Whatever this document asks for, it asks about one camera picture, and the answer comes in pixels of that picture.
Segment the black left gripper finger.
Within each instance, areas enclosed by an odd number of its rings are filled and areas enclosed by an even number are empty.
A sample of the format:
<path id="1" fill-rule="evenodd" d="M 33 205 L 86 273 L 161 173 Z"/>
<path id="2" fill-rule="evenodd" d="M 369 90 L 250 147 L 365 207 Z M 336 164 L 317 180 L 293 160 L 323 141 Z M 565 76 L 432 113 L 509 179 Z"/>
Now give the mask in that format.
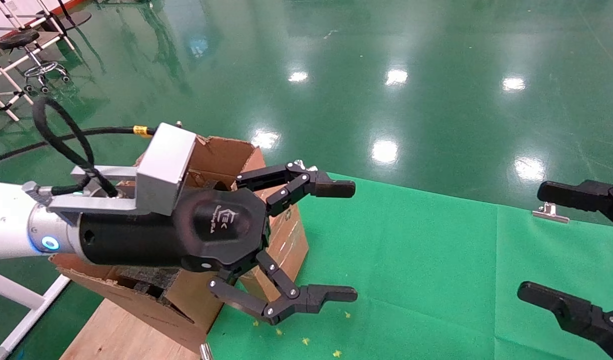
<path id="1" fill-rule="evenodd" d="M 243 313 L 270 325 L 277 325 L 295 313 L 319 313 L 327 302 L 352 303 L 358 299 L 357 290 L 346 285 L 309 284 L 297 286 L 266 251 L 259 251 L 254 260 L 280 296 L 264 301 L 230 284 L 232 272 L 221 269 L 207 285 L 215 298 Z"/>
<path id="2" fill-rule="evenodd" d="M 356 192 L 354 181 L 334 180 L 325 171 L 307 170 L 295 162 L 242 172 L 236 176 L 235 184 L 238 189 L 252 192 L 279 187 L 265 198 L 266 214 L 271 217 L 280 215 L 308 195 L 348 199 Z"/>

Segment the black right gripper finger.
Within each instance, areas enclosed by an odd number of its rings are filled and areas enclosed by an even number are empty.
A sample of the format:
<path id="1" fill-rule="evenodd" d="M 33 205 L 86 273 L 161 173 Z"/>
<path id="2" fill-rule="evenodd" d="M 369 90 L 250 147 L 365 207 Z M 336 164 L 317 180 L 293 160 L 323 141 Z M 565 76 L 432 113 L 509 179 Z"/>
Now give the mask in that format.
<path id="1" fill-rule="evenodd" d="M 548 310 L 561 330 L 595 343 L 613 359 L 613 310 L 531 281 L 519 285 L 517 297 Z"/>
<path id="2" fill-rule="evenodd" d="M 613 223 L 613 184 L 585 180 L 574 186 L 544 181 L 538 188 L 537 198 L 561 207 L 599 212 Z"/>

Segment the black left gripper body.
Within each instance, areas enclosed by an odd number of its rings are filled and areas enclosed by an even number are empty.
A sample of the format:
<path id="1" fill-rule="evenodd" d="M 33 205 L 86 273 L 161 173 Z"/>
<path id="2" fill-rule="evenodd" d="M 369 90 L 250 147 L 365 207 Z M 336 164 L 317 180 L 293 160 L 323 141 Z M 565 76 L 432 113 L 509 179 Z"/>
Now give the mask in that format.
<path id="1" fill-rule="evenodd" d="M 79 240 L 89 262 L 190 272 L 244 274 L 270 235 L 266 205 L 248 189 L 190 187 L 172 214 L 80 217 Z"/>

